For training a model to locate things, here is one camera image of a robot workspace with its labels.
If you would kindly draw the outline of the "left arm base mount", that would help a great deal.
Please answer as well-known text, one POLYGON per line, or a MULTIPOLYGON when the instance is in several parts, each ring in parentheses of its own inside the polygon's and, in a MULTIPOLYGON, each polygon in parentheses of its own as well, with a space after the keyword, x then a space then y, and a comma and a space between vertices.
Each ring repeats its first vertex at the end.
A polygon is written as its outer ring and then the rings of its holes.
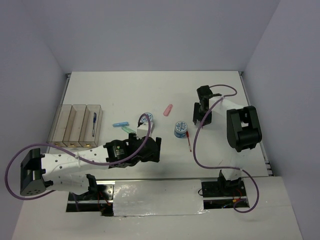
POLYGON ((114 180, 97 180, 97 191, 81 195, 69 193, 66 204, 67 213, 99 213, 104 217, 113 217, 115 193, 114 180))

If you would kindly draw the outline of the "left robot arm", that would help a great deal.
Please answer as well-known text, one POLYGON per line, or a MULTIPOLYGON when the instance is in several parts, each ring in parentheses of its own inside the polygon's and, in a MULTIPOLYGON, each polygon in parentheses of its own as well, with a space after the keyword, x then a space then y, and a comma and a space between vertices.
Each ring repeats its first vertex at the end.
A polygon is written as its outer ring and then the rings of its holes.
POLYGON ((138 138, 113 140, 76 153, 41 153, 31 149, 20 164, 20 195, 37 196, 45 191, 65 191, 91 200, 98 187, 93 170, 133 167, 138 162, 160 161, 162 139, 138 138))

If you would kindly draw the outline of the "blue pen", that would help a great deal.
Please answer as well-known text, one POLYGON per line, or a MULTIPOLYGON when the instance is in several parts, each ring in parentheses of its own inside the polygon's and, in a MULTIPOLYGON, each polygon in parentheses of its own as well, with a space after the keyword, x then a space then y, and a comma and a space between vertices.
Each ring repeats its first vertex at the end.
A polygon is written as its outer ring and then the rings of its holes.
POLYGON ((97 113, 93 113, 93 120, 92 120, 92 137, 95 137, 95 128, 96 128, 96 121, 97 121, 97 113))

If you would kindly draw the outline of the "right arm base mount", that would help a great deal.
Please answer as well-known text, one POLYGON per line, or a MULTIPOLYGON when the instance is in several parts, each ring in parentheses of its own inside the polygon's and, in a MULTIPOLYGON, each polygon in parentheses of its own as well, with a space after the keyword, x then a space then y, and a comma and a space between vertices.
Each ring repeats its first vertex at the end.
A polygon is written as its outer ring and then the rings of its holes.
POLYGON ((202 181, 201 188, 197 193, 203 197, 205 210, 232 209, 234 204, 236 204, 236 208, 249 207, 245 184, 242 178, 226 180, 222 170, 219 171, 216 180, 202 181))

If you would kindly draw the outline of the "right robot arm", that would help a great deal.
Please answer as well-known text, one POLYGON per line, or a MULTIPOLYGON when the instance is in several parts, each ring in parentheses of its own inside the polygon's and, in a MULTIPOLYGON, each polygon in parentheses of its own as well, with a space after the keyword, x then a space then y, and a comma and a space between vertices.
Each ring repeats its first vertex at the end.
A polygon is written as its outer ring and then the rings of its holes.
POLYGON ((243 163, 249 151, 254 149, 262 140, 262 131, 254 106, 236 104, 228 97, 237 95, 237 90, 226 84, 216 84, 216 87, 227 87, 234 91, 232 94, 213 93, 211 86, 200 86, 196 92, 199 102, 194 104, 193 123, 200 122, 193 140, 193 158, 198 166, 204 169, 220 170, 218 192, 223 196, 230 195, 235 190, 235 184, 241 180, 243 163), (196 157, 196 146, 200 130, 212 122, 212 112, 218 113, 226 119, 226 139, 233 149, 233 156, 226 166, 205 166, 196 157))

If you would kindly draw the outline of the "red pen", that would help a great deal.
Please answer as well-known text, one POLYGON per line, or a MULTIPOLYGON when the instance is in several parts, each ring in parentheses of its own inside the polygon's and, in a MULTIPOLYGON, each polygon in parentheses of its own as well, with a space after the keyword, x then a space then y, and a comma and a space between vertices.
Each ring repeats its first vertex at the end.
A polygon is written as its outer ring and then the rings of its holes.
POLYGON ((191 146, 191 141, 190 141, 190 135, 189 135, 189 132, 186 131, 186 137, 187 137, 187 141, 188 141, 188 148, 189 148, 189 151, 192 152, 192 146, 191 146))

